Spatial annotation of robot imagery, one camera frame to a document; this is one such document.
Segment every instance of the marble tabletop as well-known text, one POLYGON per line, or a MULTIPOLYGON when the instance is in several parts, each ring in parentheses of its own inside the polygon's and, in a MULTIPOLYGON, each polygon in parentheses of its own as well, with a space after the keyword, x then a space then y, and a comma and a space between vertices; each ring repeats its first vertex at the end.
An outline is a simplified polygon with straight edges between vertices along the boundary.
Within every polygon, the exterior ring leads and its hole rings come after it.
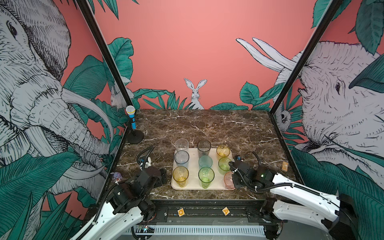
POLYGON ((137 129, 144 133, 139 144, 125 144, 116 171, 130 178, 139 170, 137 154, 156 145, 151 153, 152 166, 167 169, 167 183, 151 192, 152 199, 265 199, 271 193, 253 194, 235 190, 175 190, 171 186, 174 143, 179 138, 189 140, 189 147, 196 147, 201 139, 209 140, 212 147, 226 144, 234 155, 241 155, 245 162, 257 168, 255 151, 262 166, 269 167, 295 180, 290 166, 281 171, 287 161, 283 148, 266 111, 216 111, 216 110, 158 110, 141 109, 136 113, 137 129))

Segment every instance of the tray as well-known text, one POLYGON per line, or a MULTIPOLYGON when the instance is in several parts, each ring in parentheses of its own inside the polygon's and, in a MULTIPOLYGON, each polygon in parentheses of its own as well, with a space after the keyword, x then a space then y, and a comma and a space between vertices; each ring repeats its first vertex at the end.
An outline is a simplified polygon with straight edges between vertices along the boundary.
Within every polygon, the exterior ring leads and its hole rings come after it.
MULTIPOLYGON (((225 188, 225 185, 224 185, 224 175, 219 173, 218 171, 218 161, 222 157, 216 153, 216 148, 211 148, 208 155, 212 158, 213 163, 212 163, 211 169, 215 173, 215 178, 207 188, 203 188, 200 184, 200 179, 199 179, 200 167, 199 167, 199 156, 197 153, 197 148, 189 148, 188 153, 189 153, 189 161, 188 161, 187 169, 189 171, 189 176, 187 178, 187 184, 185 185, 185 187, 180 187, 172 177, 171 186, 173 189, 175 190, 228 190, 225 188)), ((227 158, 233 161, 232 151, 227 156, 227 158)), ((177 167, 177 164, 175 161, 173 161, 172 172, 176 167, 177 167)))

